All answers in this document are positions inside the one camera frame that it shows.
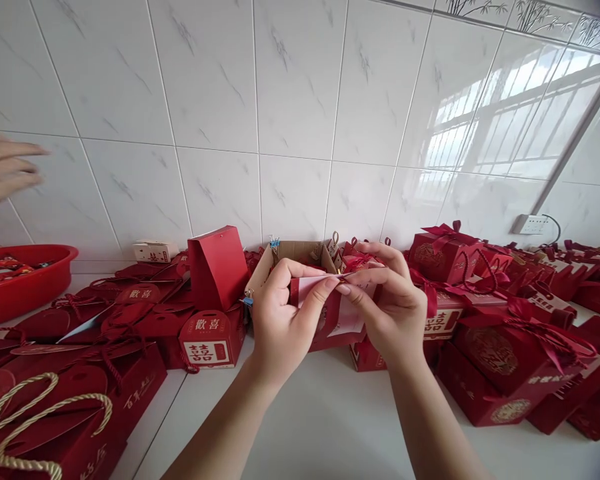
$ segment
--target white countertop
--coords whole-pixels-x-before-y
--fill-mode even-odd
[[[74,275],[68,291],[102,277]],[[593,314],[577,309],[578,323]],[[239,365],[252,350],[253,338],[247,336]],[[158,480],[236,374],[237,369],[170,371],[111,478]],[[568,424],[550,436],[526,421],[475,428],[445,394],[496,478],[600,479],[600,441],[584,438]],[[267,412],[243,475],[244,480],[309,478],[414,478],[387,372],[357,373],[346,348],[308,354]]]

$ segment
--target bamboo pattern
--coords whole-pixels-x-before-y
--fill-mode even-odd
[[[600,45],[600,19],[584,15],[580,20],[580,45],[596,48]]]
[[[546,3],[537,0],[518,0],[515,8],[518,10],[518,30],[522,32],[536,33],[542,29],[560,29],[568,32],[573,28],[573,22],[560,22],[560,17],[553,15],[550,6]]]
[[[483,0],[480,4],[477,4],[477,0],[447,0],[447,13],[452,15],[457,15],[459,17],[466,17],[468,14],[473,13],[475,11],[479,12],[481,15],[484,15],[491,10],[500,14],[508,12],[507,4],[501,3],[499,5],[494,4],[493,0]]]

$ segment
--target power outlet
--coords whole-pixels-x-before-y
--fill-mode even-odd
[[[511,232],[521,235],[540,235],[548,223],[549,219],[543,215],[518,215]]]

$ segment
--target gold rope handle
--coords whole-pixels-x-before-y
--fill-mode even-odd
[[[19,417],[20,415],[22,415],[24,412],[26,412],[30,408],[36,406],[36,404],[38,404],[43,398],[45,398],[48,394],[50,394],[51,390],[53,390],[55,388],[55,386],[58,384],[58,375],[55,374],[55,373],[53,373],[53,372],[47,372],[47,373],[41,373],[40,375],[36,375],[35,377],[31,377],[29,379],[23,380],[22,382],[18,383],[14,388],[12,388],[11,390],[9,390],[6,394],[4,394],[0,398],[0,412],[1,412],[2,411],[2,407],[16,393],[18,393],[20,390],[22,390],[24,387],[26,387],[30,383],[35,383],[37,381],[45,380],[45,379],[51,380],[49,386],[42,393],[40,393],[40,395],[38,395],[36,398],[34,398],[33,400],[31,400],[28,404],[26,404],[20,410],[18,410],[14,414],[12,414],[10,417],[7,417],[4,420],[2,420],[0,422],[0,429],[2,427],[4,427],[5,425],[7,425],[8,423],[10,423],[13,420],[15,420],[17,417]]]
[[[26,420],[22,423],[18,428],[12,431],[2,443],[0,443],[0,467],[6,467],[14,470],[24,470],[24,471],[43,471],[47,472],[51,477],[51,480],[61,480],[62,478],[62,467],[60,464],[53,461],[37,461],[37,460],[24,460],[16,457],[11,457],[5,454],[5,449],[10,441],[20,435],[24,430],[32,426],[35,422],[40,420],[43,417],[46,417],[48,414],[70,404],[73,402],[77,402],[80,400],[100,400],[105,407],[105,416],[100,423],[100,426],[91,434],[92,437],[98,435],[104,428],[107,426],[111,414],[113,412],[113,406],[111,404],[111,400],[108,396],[103,395],[102,393],[85,393],[83,395],[76,395],[75,397],[68,398],[66,400],[62,400],[61,402],[56,403],[55,405],[49,407],[48,409],[34,415],[29,420]]]

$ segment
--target small white box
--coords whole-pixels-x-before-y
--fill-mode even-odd
[[[138,261],[169,263],[179,253],[179,250],[173,242],[138,240],[133,244],[133,253]]]

